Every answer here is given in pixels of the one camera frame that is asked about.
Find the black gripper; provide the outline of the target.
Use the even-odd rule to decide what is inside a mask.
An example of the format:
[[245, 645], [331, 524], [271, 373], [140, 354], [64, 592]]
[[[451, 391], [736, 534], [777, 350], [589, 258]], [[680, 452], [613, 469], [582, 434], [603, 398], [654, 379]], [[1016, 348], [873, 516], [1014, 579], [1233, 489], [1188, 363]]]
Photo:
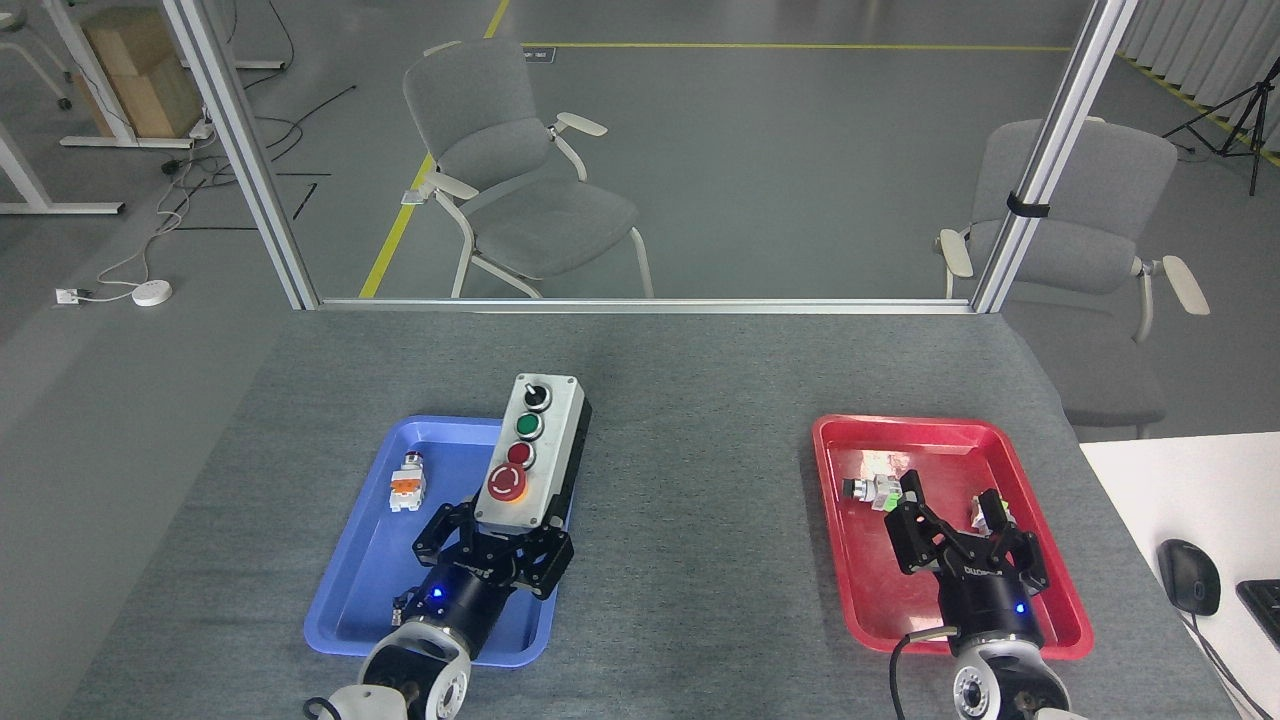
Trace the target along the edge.
[[972, 568], [959, 533], [925, 502], [918, 471], [900, 479], [902, 495], [884, 515], [884, 525], [900, 570], [931, 569], [940, 584], [943, 624], [957, 633], [948, 648], [957, 657], [974, 644], [1015, 639], [1041, 648], [1044, 635], [1030, 609], [1030, 597], [1050, 587], [1038, 537], [1014, 521], [997, 489], [977, 496], [989, 532], [986, 564], [997, 571]]
[[[476, 525], [472, 498], [442, 503], [415, 539], [413, 556], [420, 565], [438, 565], [445, 542], [457, 534], [470, 544]], [[573, 543], [558, 527], [539, 527], [515, 539], [515, 585], [522, 589], [485, 582], [458, 565], [439, 565], [393, 600], [393, 624], [417, 619], [447, 629], [471, 659], [536, 659], [540, 600], [554, 593], [573, 559]]]

